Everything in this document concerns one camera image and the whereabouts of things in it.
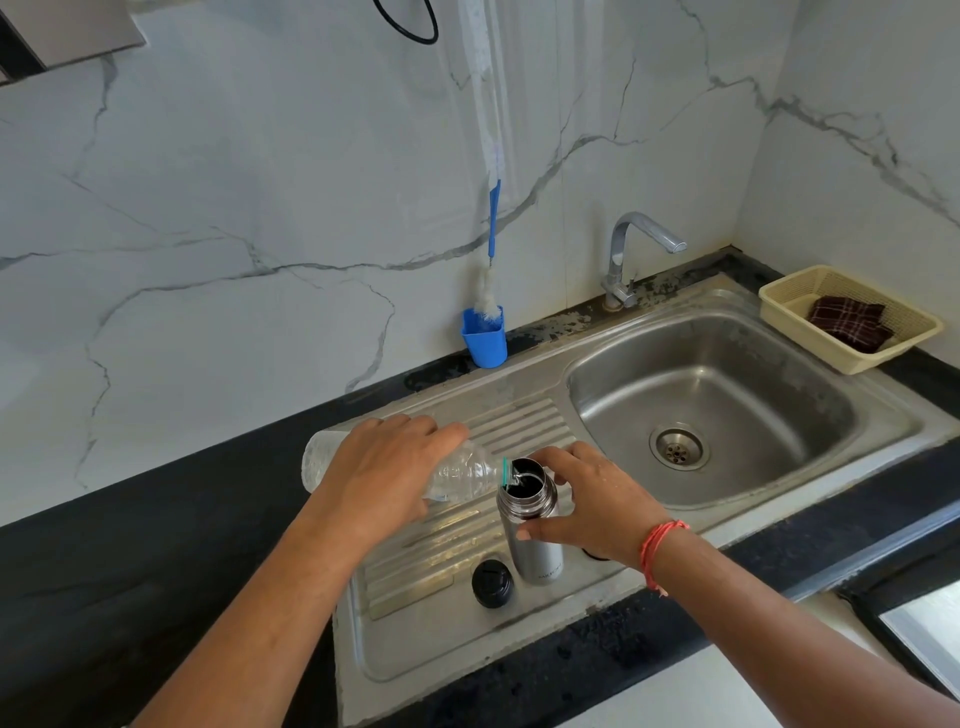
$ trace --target brown cloth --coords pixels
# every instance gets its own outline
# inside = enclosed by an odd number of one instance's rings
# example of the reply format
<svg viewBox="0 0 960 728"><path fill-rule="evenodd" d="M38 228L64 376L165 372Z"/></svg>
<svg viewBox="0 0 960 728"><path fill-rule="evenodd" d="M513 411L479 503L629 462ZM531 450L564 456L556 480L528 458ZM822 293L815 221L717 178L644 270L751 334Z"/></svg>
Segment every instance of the brown cloth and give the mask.
<svg viewBox="0 0 960 728"><path fill-rule="evenodd" d="M894 332L880 322L883 303L861 303L844 296L824 296L806 319L858 352L874 353Z"/></svg>

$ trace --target clear plastic bottle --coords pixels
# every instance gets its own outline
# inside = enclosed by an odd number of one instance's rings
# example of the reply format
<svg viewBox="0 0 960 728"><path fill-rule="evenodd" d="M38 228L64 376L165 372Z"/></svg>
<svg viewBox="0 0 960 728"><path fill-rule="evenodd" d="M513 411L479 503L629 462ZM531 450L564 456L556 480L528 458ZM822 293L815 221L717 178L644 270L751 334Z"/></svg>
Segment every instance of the clear plastic bottle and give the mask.
<svg viewBox="0 0 960 728"><path fill-rule="evenodd" d="M324 478L333 455L348 432L324 429L314 434L303 451L300 477L313 493ZM513 478L513 465L505 457L493 457L482 446L467 440L440 461L423 497L450 503L466 503L481 497Z"/></svg>

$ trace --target chrome faucet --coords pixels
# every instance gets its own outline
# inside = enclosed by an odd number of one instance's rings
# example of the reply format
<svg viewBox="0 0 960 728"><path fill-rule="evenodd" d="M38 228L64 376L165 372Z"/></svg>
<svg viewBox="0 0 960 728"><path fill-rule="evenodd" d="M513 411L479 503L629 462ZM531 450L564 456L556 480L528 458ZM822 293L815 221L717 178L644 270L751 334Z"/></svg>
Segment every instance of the chrome faucet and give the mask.
<svg viewBox="0 0 960 728"><path fill-rule="evenodd" d="M627 228L632 224L660 243L668 253L686 250L686 243L680 237L642 212L628 212L617 220L610 237L610 269L607 276L600 281L600 285L607 291L604 308L609 311L636 305L634 282L623 282L623 248L627 242Z"/></svg>

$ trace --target drain strainer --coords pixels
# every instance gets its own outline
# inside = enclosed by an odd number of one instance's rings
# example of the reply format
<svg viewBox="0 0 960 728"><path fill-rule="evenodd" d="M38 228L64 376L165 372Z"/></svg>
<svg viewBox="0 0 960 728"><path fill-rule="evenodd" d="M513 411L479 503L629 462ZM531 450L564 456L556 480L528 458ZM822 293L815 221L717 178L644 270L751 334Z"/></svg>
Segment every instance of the drain strainer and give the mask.
<svg viewBox="0 0 960 728"><path fill-rule="evenodd" d="M690 425L662 425L650 433L650 450L663 465L676 471L703 468L710 457L704 436Z"/></svg>

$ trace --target hand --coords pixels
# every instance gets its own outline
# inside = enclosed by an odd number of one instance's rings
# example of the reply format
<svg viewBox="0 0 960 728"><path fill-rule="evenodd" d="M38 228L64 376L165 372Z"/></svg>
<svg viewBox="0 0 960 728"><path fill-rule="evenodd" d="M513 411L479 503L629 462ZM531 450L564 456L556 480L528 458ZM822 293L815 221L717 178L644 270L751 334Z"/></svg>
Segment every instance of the hand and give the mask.
<svg viewBox="0 0 960 728"><path fill-rule="evenodd" d="M639 569L640 547L670 514L600 450L576 442L567 449L544 448L530 456L556 475L558 485L573 489L573 514L534 519L517 531L523 540L585 548L594 556Z"/></svg>
<svg viewBox="0 0 960 728"><path fill-rule="evenodd" d="M437 429L425 415L366 420L337 448L302 513L322 522L315 526L336 530L356 547L359 561L403 525L426 515L421 497L427 480L467 436L464 425Z"/></svg>

